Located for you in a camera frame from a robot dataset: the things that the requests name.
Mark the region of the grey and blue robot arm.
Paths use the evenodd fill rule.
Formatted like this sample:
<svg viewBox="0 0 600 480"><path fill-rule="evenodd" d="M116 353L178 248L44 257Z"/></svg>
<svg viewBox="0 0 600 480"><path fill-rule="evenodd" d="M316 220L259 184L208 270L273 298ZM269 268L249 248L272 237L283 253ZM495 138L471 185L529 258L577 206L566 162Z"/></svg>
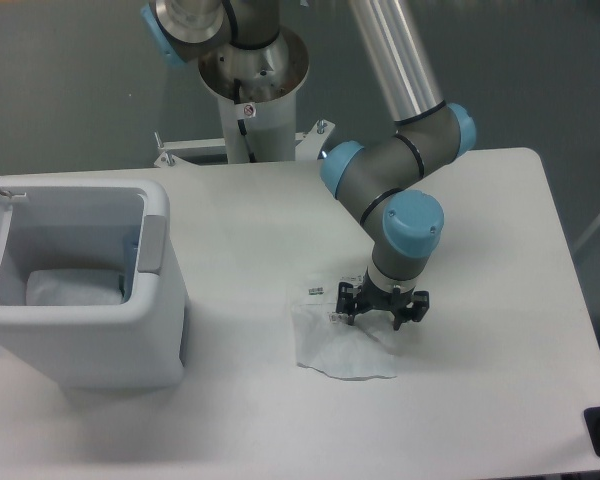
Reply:
<svg viewBox="0 0 600 480"><path fill-rule="evenodd" d="M323 183L374 243L361 284L339 285L336 311L348 321L385 311L400 327L429 309L416 283L444 223L440 204L414 185L471 150L476 127L443 98L406 2L349 7L395 130L376 146L347 141L323 157ZM309 59L278 2L150 1L141 15L167 62L197 64L218 101L229 162L296 158L295 95Z"/></svg>

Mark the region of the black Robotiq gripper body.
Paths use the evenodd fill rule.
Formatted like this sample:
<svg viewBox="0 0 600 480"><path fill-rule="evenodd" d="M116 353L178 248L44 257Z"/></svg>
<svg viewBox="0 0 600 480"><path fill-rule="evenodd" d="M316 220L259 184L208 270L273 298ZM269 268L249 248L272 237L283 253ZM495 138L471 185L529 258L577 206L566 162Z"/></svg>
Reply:
<svg viewBox="0 0 600 480"><path fill-rule="evenodd" d="M364 283L357 295L357 310L366 313L370 310L395 312L411 303L414 289L386 292L371 282Z"/></svg>

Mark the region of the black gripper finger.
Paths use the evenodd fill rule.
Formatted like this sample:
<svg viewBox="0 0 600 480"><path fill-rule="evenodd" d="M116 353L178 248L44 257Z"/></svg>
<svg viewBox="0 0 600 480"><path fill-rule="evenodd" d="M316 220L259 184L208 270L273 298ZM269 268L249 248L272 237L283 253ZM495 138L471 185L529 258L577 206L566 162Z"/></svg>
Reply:
<svg viewBox="0 0 600 480"><path fill-rule="evenodd" d="M430 294L428 291L415 291L409 295L408 302L392 309L394 316L393 330L408 322L419 323L423 320L430 307Z"/></svg>
<svg viewBox="0 0 600 480"><path fill-rule="evenodd" d="M359 293L360 288L351 283L341 281L338 284L335 313L349 326L353 326L356 316L363 313L363 308L358 302Z"/></svg>

